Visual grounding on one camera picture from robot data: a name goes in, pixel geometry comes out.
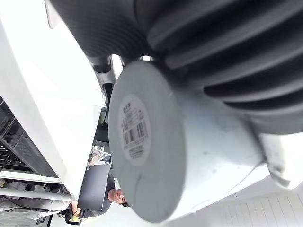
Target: white motor casing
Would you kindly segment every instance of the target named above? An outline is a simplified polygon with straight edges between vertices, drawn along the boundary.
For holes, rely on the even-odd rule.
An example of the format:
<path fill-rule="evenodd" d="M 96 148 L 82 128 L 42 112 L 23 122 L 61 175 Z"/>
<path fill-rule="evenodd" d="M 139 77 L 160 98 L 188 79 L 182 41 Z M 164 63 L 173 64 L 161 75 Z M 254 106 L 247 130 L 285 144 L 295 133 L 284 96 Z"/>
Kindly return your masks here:
<path fill-rule="evenodd" d="M 114 86 L 109 142 L 128 203 L 152 223 L 229 195 L 264 161 L 245 121 L 146 61 L 127 65 Z"/>

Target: gray shirt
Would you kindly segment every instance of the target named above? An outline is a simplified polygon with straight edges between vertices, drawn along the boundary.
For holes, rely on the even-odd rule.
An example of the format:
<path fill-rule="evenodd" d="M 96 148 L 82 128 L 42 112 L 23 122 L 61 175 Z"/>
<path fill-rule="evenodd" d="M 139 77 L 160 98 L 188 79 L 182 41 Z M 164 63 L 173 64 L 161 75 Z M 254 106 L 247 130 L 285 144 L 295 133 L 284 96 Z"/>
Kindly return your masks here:
<path fill-rule="evenodd" d="M 113 178 L 112 175 L 109 175 L 107 179 L 102 210 L 81 209 L 79 218 L 89 218 L 89 217 L 95 217 L 104 214 L 112 204 L 112 202 L 109 201 L 108 199 L 108 193 L 112 189 L 115 189 L 115 179 Z"/>

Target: white sticker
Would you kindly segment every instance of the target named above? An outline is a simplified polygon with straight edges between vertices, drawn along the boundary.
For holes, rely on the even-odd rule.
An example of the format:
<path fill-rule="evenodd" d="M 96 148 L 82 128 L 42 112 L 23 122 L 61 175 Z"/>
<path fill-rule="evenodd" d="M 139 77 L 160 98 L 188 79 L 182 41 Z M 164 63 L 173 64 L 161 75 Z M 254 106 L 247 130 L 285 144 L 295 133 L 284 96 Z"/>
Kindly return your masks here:
<path fill-rule="evenodd" d="M 151 151 L 151 123 L 143 102 L 127 95 L 119 108 L 119 132 L 122 150 L 134 165 L 145 163 Z"/>

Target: man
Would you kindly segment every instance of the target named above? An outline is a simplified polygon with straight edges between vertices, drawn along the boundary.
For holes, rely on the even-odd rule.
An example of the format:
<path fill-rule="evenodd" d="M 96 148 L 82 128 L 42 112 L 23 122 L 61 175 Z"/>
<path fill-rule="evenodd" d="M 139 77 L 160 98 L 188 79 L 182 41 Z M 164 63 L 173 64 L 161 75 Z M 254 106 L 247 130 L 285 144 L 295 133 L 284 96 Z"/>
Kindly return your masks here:
<path fill-rule="evenodd" d="M 64 186 L 52 190 L 53 193 L 68 193 Z M 25 218 L 37 220 L 51 214 L 59 213 L 66 209 L 72 209 L 75 216 L 79 218 L 95 217 L 107 212 L 112 202 L 116 202 L 124 207 L 129 207 L 126 198 L 124 197 L 121 189 L 116 189 L 115 180 L 112 175 L 108 176 L 107 186 L 105 191 L 105 197 L 102 210 L 89 210 L 77 208 L 77 202 L 74 201 L 56 201 L 46 199 L 31 199 L 25 198 L 21 200 L 10 199 L 5 197 L 0 198 L 0 211 L 12 209 L 14 212 L 20 213 Z M 28 208 L 42 208 L 48 209 L 49 212 L 33 211 Z"/>
<path fill-rule="evenodd" d="M 72 212 L 75 216 L 79 218 L 89 218 L 99 216 L 107 212 L 108 208 L 110 207 L 113 201 L 124 207 L 129 207 L 121 189 L 116 189 L 115 180 L 112 175 L 109 175 L 107 179 L 102 210 L 89 210 L 77 208 L 77 202 L 75 201 L 71 201 L 71 206 L 69 206 L 69 208 L 72 209 Z"/>

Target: yellow object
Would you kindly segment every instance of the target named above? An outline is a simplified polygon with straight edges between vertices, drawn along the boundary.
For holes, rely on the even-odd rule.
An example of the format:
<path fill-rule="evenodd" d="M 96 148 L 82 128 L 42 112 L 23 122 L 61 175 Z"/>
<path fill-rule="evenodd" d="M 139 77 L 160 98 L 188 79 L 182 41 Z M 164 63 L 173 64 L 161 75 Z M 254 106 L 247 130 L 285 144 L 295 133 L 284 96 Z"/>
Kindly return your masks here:
<path fill-rule="evenodd" d="M 72 216 L 72 220 L 73 220 L 73 221 L 79 221 L 79 217 L 73 215 L 73 216 Z"/>

